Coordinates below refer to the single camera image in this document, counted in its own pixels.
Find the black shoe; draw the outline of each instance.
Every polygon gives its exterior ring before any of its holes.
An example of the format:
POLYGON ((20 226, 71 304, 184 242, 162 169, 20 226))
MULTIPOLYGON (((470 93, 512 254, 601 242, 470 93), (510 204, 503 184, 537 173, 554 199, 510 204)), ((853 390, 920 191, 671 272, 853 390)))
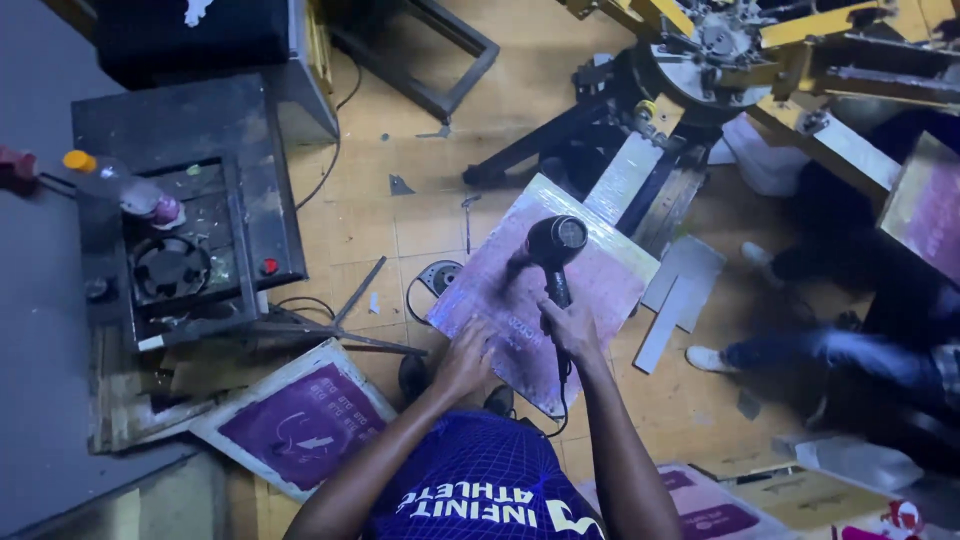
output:
POLYGON ((403 360, 400 361, 397 380, 406 403, 409 405, 415 402, 420 394, 426 390, 426 387, 430 385, 430 373, 426 369, 423 357, 417 355, 404 356, 403 360))
POLYGON ((500 384, 487 396, 483 408, 497 416, 510 418, 511 413, 514 412, 514 389, 506 384, 500 384))

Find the white sneaker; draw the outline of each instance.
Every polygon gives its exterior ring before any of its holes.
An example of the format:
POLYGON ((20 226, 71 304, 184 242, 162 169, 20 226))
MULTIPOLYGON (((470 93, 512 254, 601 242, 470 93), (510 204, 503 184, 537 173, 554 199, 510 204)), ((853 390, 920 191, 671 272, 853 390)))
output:
POLYGON ((740 246, 740 255, 747 259, 747 262, 763 276, 764 280, 770 283, 770 286, 775 289, 783 288, 785 283, 774 275, 773 268, 770 266, 770 263, 774 260, 772 253, 756 245, 754 242, 744 242, 743 245, 740 246))
POLYGON ((735 373, 739 371, 735 367, 728 365, 723 359, 723 353, 694 345, 686 348, 686 361, 697 369, 712 371, 715 373, 735 373))

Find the tiled floor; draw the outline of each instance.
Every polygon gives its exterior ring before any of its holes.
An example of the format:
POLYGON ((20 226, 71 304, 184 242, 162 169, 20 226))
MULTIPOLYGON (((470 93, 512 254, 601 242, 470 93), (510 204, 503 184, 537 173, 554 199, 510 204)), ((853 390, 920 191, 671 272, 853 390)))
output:
MULTIPOLYGON (((454 113, 448 138, 417 137, 437 132, 439 123, 364 73, 359 91, 340 111, 344 137, 336 167, 317 197, 298 213, 310 280, 272 293, 275 301, 312 295, 336 309, 375 262, 386 256, 387 264, 344 326, 428 349, 434 361, 442 356, 446 340, 406 312, 403 293, 429 263, 468 258, 466 221, 460 207, 468 191, 460 173, 570 107, 574 103, 570 74, 593 53, 615 53, 633 41, 602 13, 577 21, 561 5, 547 0, 446 0, 443 4, 499 43, 496 64, 454 113), (390 196, 391 174, 401 176, 416 194, 390 196), (378 296, 379 314, 368 309, 373 292, 378 296)), ((416 53, 411 58, 423 61, 419 69, 425 79, 447 81, 463 71, 461 58, 431 55, 430 43, 420 42, 421 34, 407 34, 405 39, 416 53)), ((336 53, 333 74, 334 98, 339 101, 353 87, 356 71, 349 59, 336 53)), ((297 200, 314 187, 331 156, 332 148, 307 147, 288 153, 297 200)), ((483 241, 518 193, 516 189, 485 192, 473 205, 473 246, 483 241)), ((637 432, 657 461, 736 456, 768 447, 770 435, 795 430, 798 419, 782 406, 765 404, 754 421, 747 420, 735 406, 737 386, 690 367, 683 359, 683 348, 694 343, 722 347, 750 332, 750 313, 761 287, 749 276, 738 246, 753 240, 777 248, 790 236, 776 202, 755 196, 732 168, 713 171, 684 229, 729 259, 695 335, 675 330, 656 373, 645 375, 631 366, 653 321, 653 314, 642 309, 611 344, 611 369, 637 432)), ((423 315, 431 302, 429 293, 416 286, 412 304, 417 313, 423 315)), ((351 357, 396 404, 400 357, 358 351, 351 357)), ((517 398, 517 412, 545 430, 555 428, 521 398, 517 398)), ((554 448, 575 483, 593 477, 584 400, 571 408, 569 425, 554 448)), ((297 506, 260 480, 254 489, 249 476, 238 473, 238 478, 248 489, 236 490, 244 495, 234 499, 249 511, 255 506, 257 516, 255 530, 250 521, 243 521, 238 537, 279 539, 297 506)))

